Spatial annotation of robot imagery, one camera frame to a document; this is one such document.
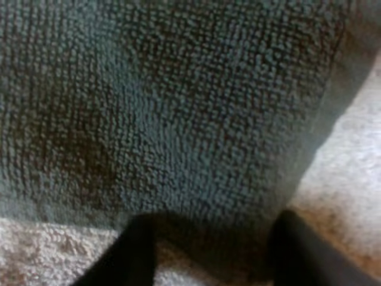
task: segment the gray towel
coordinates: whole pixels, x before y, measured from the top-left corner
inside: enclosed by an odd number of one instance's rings
[[[349,4],[268,2],[0,1],[0,214],[120,229],[154,213],[211,273],[258,278],[354,96],[324,98]]]

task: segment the towel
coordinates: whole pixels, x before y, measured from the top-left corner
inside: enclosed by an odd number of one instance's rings
[[[341,72],[346,1],[0,3],[0,214],[120,229],[153,213],[225,281],[266,272],[271,223],[379,43]]]

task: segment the fabric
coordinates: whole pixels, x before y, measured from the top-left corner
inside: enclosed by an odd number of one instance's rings
[[[369,68],[329,93],[349,4],[298,2],[2,1],[1,215],[120,229],[156,213],[213,275],[259,279]]]
[[[303,176],[292,207],[381,279],[380,96],[381,57]],[[67,286],[116,236],[116,231],[0,219],[0,285]],[[227,285],[172,245],[161,243],[158,249],[157,286]]]

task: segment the black object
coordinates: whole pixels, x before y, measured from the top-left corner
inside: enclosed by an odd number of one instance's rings
[[[323,241],[298,215],[286,210],[269,242],[274,286],[379,286]]]
[[[155,231],[149,217],[134,217],[102,257],[72,286],[152,286]]]

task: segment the beige carpet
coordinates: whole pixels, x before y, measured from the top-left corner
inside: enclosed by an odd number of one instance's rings
[[[381,277],[381,57],[318,152],[292,203],[368,273]],[[68,285],[117,234],[0,219],[0,284]],[[220,285],[169,245],[157,285]]]

